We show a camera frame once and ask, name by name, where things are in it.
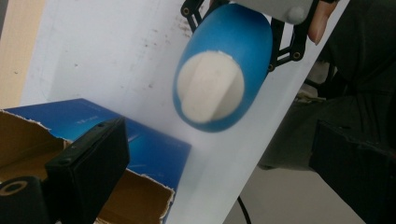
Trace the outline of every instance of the person's hand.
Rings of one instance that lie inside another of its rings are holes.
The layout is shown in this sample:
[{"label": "person's hand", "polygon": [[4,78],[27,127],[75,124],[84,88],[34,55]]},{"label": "person's hand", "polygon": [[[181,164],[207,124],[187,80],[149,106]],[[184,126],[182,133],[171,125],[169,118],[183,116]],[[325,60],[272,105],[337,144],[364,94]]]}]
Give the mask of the person's hand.
[{"label": "person's hand", "polygon": [[330,18],[330,15],[332,15],[336,6],[337,2],[318,2],[317,10],[315,11],[314,18],[312,18],[311,25],[308,30],[309,39],[311,39],[316,45],[323,37],[324,31],[326,30],[327,20]]}]

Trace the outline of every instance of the floor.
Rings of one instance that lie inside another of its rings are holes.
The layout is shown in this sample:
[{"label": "floor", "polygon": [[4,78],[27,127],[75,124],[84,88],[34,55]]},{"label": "floor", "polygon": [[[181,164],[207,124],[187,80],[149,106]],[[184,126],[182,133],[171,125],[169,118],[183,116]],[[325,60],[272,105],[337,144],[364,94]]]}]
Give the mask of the floor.
[{"label": "floor", "polygon": [[[316,63],[308,78],[320,83],[327,70],[326,63]],[[301,91],[317,96],[315,89],[306,85]],[[364,223],[314,172],[256,168],[241,198],[253,224]],[[241,207],[235,203],[224,224],[244,223]]]}]

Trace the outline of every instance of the blue plastic object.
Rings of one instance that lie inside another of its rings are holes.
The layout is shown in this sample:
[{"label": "blue plastic object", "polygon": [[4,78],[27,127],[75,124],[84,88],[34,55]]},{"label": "blue plastic object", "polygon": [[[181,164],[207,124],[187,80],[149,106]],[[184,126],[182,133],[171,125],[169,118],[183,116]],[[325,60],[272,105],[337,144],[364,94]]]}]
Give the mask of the blue plastic object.
[{"label": "blue plastic object", "polygon": [[[240,120],[253,103],[262,83],[272,51],[272,31],[268,20],[259,12],[229,4],[213,11],[193,34],[177,67],[174,80],[174,105],[180,117],[192,127],[206,131],[223,131]],[[243,72],[245,90],[239,106],[222,119],[199,123],[188,119],[177,94],[177,80],[183,65],[194,55],[221,51],[231,56]]]}]

